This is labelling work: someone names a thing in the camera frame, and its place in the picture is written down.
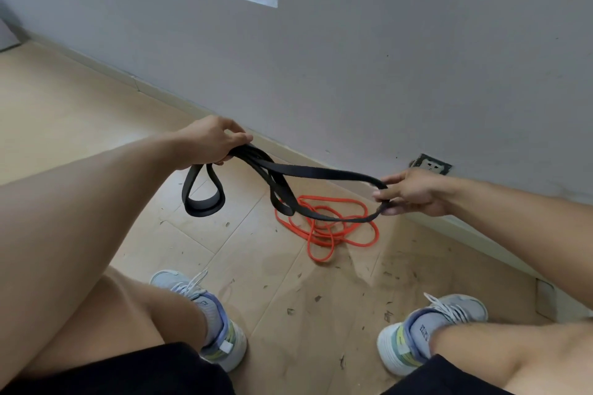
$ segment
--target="person's left hand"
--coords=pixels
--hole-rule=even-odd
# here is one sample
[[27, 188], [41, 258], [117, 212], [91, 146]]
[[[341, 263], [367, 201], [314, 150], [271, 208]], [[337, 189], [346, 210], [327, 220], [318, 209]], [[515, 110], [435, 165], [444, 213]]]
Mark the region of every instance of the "person's left hand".
[[175, 142], [179, 145], [178, 168], [188, 168], [194, 164], [222, 164], [229, 160], [228, 152], [239, 145], [248, 144], [253, 135], [235, 121], [220, 116], [208, 116], [176, 133]]

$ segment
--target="orange rubber band on floor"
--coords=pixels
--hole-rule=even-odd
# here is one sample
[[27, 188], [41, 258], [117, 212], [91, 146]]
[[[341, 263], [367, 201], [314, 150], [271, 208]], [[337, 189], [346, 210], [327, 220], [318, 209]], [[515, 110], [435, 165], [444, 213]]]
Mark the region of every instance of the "orange rubber band on floor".
[[[315, 211], [315, 212], [329, 211], [332, 214], [335, 214], [335, 216], [337, 216], [337, 218], [339, 218], [339, 220], [337, 220], [335, 222], [323, 222], [323, 221], [319, 221], [319, 220], [316, 221], [316, 220], [310, 219], [308, 217], [305, 217], [305, 220], [307, 220], [307, 222], [309, 224], [309, 231], [307, 231], [304, 228], [301, 228], [300, 226], [295, 225], [295, 223], [292, 221], [292, 217], [288, 218], [288, 222], [281, 219], [278, 216], [278, 210], [275, 210], [276, 220], [278, 220], [278, 222], [280, 222], [282, 225], [284, 225], [287, 229], [291, 230], [294, 234], [298, 234], [303, 239], [307, 239], [307, 254], [309, 255], [309, 257], [311, 259], [313, 259], [316, 262], [327, 262], [330, 259], [330, 257], [333, 255], [333, 252], [336, 249], [336, 246], [341, 243], [354, 245], [355, 247], [370, 247], [371, 245], [374, 245], [379, 240], [379, 228], [376, 227], [374, 222], [369, 222], [369, 225], [375, 231], [375, 237], [373, 238], [372, 241], [362, 244], [360, 242], [354, 242], [354, 241], [346, 238], [346, 236], [348, 234], [352, 233], [352, 231], [357, 229], [359, 226], [364, 225], [364, 224], [360, 224], [360, 223], [359, 224], [353, 224], [353, 223], [349, 224], [348, 219], [362, 218], [362, 217], [366, 217], [368, 215], [367, 206], [364, 203], [360, 202], [359, 200], [355, 200], [352, 198], [318, 197], [316, 195], [300, 195], [297, 198], [297, 200], [301, 206], [305, 206], [306, 208], [309, 208], [311, 211]], [[361, 206], [365, 210], [365, 212], [362, 215], [349, 215], [349, 216], [344, 217], [339, 212], [337, 212], [333, 208], [330, 208], [327, 205], [313, 206], [313, 205], [305, 202], [305, 200], [319, 200], [319, 201], [324, 201], [324, 202], [339, 202], [339, 203], [354, 203], [354, 204]], [[331, 227], [337, 223], [342, 223], [343, 228], [339, 231], [332, 231]], [[329, 247], [330, 252], [325, 257], [315, 257], [311, 253], [311, 243], [319, 245], [321, 247]]]

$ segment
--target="hand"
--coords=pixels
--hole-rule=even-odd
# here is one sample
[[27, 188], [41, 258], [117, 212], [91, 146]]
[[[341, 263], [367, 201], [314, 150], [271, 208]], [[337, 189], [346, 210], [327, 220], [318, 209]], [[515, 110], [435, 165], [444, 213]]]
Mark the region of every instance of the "hand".
[[374, 192], [375, 200], [390, 200], [398, 205], [385, 210], [384, 215], [422, 212], [431, 217], [439, 217], [449, 214], [447, 204], [440, 195], [452, 178], [421, 168], [409, 168], [381, 180], [392, 186]]
[[232, 148], [253, 140], [253, 135], [245, 133], [237, 122], [220, 116], [208, 116], [195, 121], [174, 135], [179, 144], [177, 153], [180, 170], [193, 164], [222, 164], [231, 158], [228, 152]]

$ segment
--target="sneaker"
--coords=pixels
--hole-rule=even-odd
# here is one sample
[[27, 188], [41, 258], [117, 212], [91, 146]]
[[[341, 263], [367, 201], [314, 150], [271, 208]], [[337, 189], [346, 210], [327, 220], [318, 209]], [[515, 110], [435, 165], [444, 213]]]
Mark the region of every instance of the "sneaker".
[[[470, 322], [486, 322], [488, 311], [480, 300], [468, 295], [452, 294], [435, 298], [424, 294], [430, 306], [413, 311], [403, 322], [389, 325], [379, 333], [376, 346], [385, 367], [397, 376], [406, 376], [428, 361], [411, 337], [410, 328], [420, 316], [427, 313], [440, 313], [443, 324], [453, 325]], [[423, 331], [426, 340], [436, 331]]]
[[224, 371], [230, 372], [239, 365], [245, 356], [247, 338], [241, 328], [228, 318], [217, 297], [199, 286], [207, 274], [208, 270], [206, 269], [190, 280], [180, 272], [162, 270], [152, 276], [150, 284], [189, 298], [202, 311], [204, 305], [215, 303], [222, 319], [222, 329], [211, 343], [200, 350], [200, 356], [208, 362], [219, 364]]

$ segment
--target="white shoelace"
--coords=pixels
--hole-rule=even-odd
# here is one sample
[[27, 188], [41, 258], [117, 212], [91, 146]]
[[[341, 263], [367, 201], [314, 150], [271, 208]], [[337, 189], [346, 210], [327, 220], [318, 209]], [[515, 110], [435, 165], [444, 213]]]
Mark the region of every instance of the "white shoelace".
[[206, 292], [205, 289], [202, 289], [199, 284], [202, 282], [202, 280], [204, 278], [206, 278], [206, 275], [208, 274], [208, 268], [205, 268], [203, 271], [201, 271], [200, 273], [198, 273], [196, 276], [194, 276], [188, 283], [177, 283], [175, 284], [171, 290], [172, 292], [175, 292], [176, 294], [181, 294], [181, 295], [193, 295], [193, 294], [203, 294], [204, 292]]
[[424, 296], [432, 303], [432, 307], [447, 317], [451, 322], [470, 323], [470, 319], [465, 313], [465, 310], [457, 304], [444, 304], [431, 294], [424, 293]]

